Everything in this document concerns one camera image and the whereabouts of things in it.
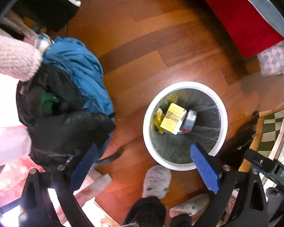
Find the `yellow wrapper in bin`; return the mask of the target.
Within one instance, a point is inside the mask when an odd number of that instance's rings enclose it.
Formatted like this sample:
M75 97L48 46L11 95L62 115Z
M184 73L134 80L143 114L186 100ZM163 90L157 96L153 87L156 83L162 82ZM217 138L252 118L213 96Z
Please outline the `yellow wrapper in bin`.
M154 123L157 131L159 133L161 133L161 134L164 134L164 132L165 132L165 129L163 129L161 127L161 123L162 123L164 117L165 117L165 114L163 113L161 108L157 109L157 112L156 112L156 114L153 117L153 123Z

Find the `pink knitted hat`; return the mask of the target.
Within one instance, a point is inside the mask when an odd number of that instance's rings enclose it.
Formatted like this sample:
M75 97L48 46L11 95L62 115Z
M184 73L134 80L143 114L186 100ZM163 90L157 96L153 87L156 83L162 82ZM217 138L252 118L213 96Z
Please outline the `pink knitted hat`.
M34 46L0 35L0 74L25 82L35 75L41 62L41 53Z

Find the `red blanket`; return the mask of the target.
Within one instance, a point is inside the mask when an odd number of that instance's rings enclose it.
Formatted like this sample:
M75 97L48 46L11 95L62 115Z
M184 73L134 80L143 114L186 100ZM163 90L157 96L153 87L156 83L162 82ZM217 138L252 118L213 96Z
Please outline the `red blanket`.
M244 58L284 40L248 0L205 0Z

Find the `grey barcode carton box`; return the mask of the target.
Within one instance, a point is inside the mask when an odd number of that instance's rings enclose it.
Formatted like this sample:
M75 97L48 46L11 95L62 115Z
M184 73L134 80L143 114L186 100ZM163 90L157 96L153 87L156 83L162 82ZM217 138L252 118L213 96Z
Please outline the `grey barcode carton box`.
M181 133L191 133L194 124L196 122L197 112L194 110L189 110L181 127L180 132Z

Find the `black clothing pile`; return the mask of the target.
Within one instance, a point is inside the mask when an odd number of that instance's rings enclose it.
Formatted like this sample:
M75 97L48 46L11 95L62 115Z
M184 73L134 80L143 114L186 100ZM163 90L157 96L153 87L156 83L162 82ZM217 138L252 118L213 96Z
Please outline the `black clothing pile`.
M83 108L79 89L53 65L42 65L32 79L18 82L16 104L32 141L30 157L46 171L92 145L102 155L115 129L111 113Z

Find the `yellow box in bin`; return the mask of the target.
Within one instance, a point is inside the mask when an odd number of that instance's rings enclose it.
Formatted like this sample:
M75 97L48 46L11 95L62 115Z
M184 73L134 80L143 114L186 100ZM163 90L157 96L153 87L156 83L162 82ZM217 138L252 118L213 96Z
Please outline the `yellow box in bin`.
M160 127L167 132L176 135L186 117L187 110L175 103L171 103L160 124Z

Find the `grey fluffy slipper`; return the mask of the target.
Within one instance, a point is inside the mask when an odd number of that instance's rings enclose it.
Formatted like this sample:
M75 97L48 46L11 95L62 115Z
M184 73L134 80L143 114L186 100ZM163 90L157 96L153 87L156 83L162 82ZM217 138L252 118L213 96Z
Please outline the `grey fluffy slipper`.
M171 171L161 165L152 166L145 175L142 198L157 197L163 199L169 191Z
M170 216L174 217L177 214L188 214L190 216L194 216L201 212L209 204L209 201L210 196L208 194L199 194L182 204L170 208Z

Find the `white round trash bin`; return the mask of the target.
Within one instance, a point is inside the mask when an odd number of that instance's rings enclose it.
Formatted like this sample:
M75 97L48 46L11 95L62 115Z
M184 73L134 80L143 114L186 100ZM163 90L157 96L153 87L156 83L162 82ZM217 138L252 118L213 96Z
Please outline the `white round trash bin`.
M178 82L163 89L150 103L143 122L143 138L151 157L174 171L196 168L192 144L211 156L222 148L228 116L221 98L199 82Z

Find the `blue jacket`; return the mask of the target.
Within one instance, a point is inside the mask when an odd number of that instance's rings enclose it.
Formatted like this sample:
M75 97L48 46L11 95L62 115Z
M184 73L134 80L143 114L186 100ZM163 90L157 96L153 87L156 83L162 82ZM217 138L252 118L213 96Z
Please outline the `blue jacket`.
M115 129L114 108L104 86L104 72L97 57L79 40L57 37L43 54L43 66L62 70L83 97L81 110L38 118L31 129L35 145L50 155L75 156L88 146L97 146L98 159L104 154Z

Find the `grey fluffy left slipper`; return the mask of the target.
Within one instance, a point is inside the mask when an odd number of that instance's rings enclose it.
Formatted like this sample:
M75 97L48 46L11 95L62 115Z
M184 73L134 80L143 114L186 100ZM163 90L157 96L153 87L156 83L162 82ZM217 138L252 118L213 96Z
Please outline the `grey fluffy left slipper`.
M157 197L163 199L169 191L171 171L161 165L152 166L145 175L142 198Z

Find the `grey fluffy right slipper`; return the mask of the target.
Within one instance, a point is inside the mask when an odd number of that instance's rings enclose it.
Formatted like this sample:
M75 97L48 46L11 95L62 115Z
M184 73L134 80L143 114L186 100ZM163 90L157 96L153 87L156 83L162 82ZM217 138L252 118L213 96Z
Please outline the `grey fluffy right slipper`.
M201 212L209 204L209 201L210 196L208 194L199 194L182 204L170 208L170 216L174 217L177 214L188 214L190 216L194 216Z

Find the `checkered white bed quilt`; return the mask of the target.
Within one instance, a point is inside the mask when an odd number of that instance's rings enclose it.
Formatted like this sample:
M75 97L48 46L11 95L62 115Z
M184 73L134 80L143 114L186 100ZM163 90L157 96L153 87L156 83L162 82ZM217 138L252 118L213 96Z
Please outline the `checkered white bed quilt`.
M284 103L274 109L259 113L255 137L250 145L267 159L281 163L276 167L276 177L284 185Z

